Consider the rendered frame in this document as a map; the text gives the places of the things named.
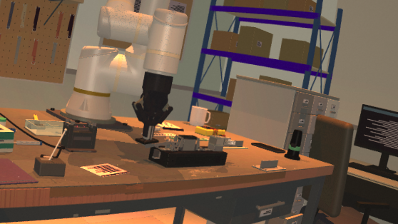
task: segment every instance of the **blue metal shelf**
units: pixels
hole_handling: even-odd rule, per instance
[[[238,54],[233,52],[226,51],[216,51],[212,49],[202,49],[202,54],[221,56],[226,58],[231,58],[234,62],[240,63],[248,63],[255,66],[263,66],[268,68],[276,68],[284,71],[291,71],[295,73],[305,73],[308,70],[311,70],[311,66],[302,64],[302,63],[294,63],[290,61],[281,61],[272,58],[262,58],[258,56],[251,56],[247,54]],[[319,76],[320,73],[316,71],[311,71],[311,76]],[[322,73],[323,78],[327,78],[327,73]]]
[[[322,13],[323,0],[317,0],[317,7],[315,9],[315,12],[288,11],[288,10],[279,10],[279,9],[259,9],[259,8],[246,8],[246,7],[234,7],[234,6],[216,6],[215,5],[216,1],[217,0],[211,0],[211,3],[210,3],[210,12],[208,14],[208,20],[207,20],[206,29],[205,29],[205,35],[203,38],[202,50],[200,52],[198,72],[196,75],[195,85],[193,88],[193,95],[192,95],[190,110],[191,110],[192,106],[198,105],[198,99],[217,103],[219,111],[223,110],[223,106],[229,106],[229,107],[232,106],[231,101],[226,101],[221,98],[207,96],[207,95],[199,93],[200,83],[202,82],[203,77],[207,73],[207,71],[206,71],[205,74],[203,75],[203,67],[205,64],[206,55],[213,55],[213,60],[216,56],[228,58],[227,66],[225,69],[224,79],[222,79],[221,96],[223,96],[223,97],[225,97],[226,93],[227,93],[228,81],[230,79],[230,70],[232,68],[233,61],[240,62],[240,63],[248,63],[248,64],[252,64],[252,65],[257,65],[257,66],[266,66],[269,68],[276,68],[276,69],[291,71],[291,72],[296,72],[296,73],[303,73],[304,78],[303,78],[303,82],[302,82],[302,88],[304,88],[304,89],[308,89],[311,76],[315,76],[315,80],[316,80],[317,76],[322,76],[323,78],[326,78],[324,93],[329,94],[330,84],[332,81],[333,69],[334,69],[334,65],[335,65],[337,44],[339,41],[340,27],[341,27],[341,22],[342,22],[342,9],[338,9],[338,11],[337,11],[337,19],[336,19],[335,26],[325,26],[325,24],[321,26],[321,18],[323,19],[323,17],[321,17],[320,15]],[[307,57],[307,64],[293,63],[293,62],[289,62],[289,61],[281,61],[281,60],[272,59],[272,58],[261,58],[261,57],[256,57],[256,56],[208,49],[208,42],[209,42],[211,27],[212,27],[214,18],[215,18],[216,29],[218,30],[216,11],[227,12],[229,14],[236,16],[235,20],[234,20],[235,25],[234,25],[234,29],[233,29],[233,32],[236,34],[238,33],[239,25],[240,25],[241,21],[252,22],[252,23],[262,23],[262,24],[275,24],[275,25],[281,25],[281,26],[294,26],[294,27],[312,29],[310,47],[309,47],[308,57]],[[284,16],[285,18],[292,17],[293,21],[281,21],[281,20],[277,20],[277,19],[273,20],[273,17],[271,19],[269,19],[269,16]],[[302,20],[302,19],[313,19],[313,24],[302,23],[301,21],[306,22],[305,20]],[[328,74],[319,72],[320,70],[322,70],[322,64],[321,64],[321,68],[318,70],[318,72],[312,71],[312,62],[314,61],[314,54],[315,54],[315,48],[316,48],[316,43],[317,43],[318,30],[325,30],[325,31],[333,32],[333,35],[332,35],[333,44],[332,44],[332,49],[331,49],[331,54],[330,54]]]

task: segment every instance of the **monitor screen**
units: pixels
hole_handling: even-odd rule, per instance
[[[362,105],[354,145],[398,156],[398,112]]]

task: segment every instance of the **yellow object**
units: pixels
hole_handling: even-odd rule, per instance
[[[204,136],[212,136],[212,135],[222,136],[222,135],[225,135],[225,130],[207,129],[207,128],[202,128],[200,126],[196,126],[195,133],[198,133],[198,134],[204,135]]]

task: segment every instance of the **office chair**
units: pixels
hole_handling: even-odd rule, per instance
[[[354,127],[351,123],[335,118],[318,115],[315,132],[312,136],[310,158],[330,163],[333,174],[325,178],[317,214],[322,210],[330,217],[337,217],[342,208],[345,192],[349,155],[351,154]],[[305,186],[302,197],[308,199],[310,187]],[[372,208],[388,208],[386,203],[357,202],[357,206],[366,208],[361,224],[366,224]]]

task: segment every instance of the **mug handle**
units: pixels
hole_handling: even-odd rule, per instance
[[[207,113],[209,114],[209,119],[208,119],[207,121],[205,121],[205,123],[209,123],[209,121],[210,121],[210,115],[211,115],[211,113],[210,113],[209,111],[207,111]]]

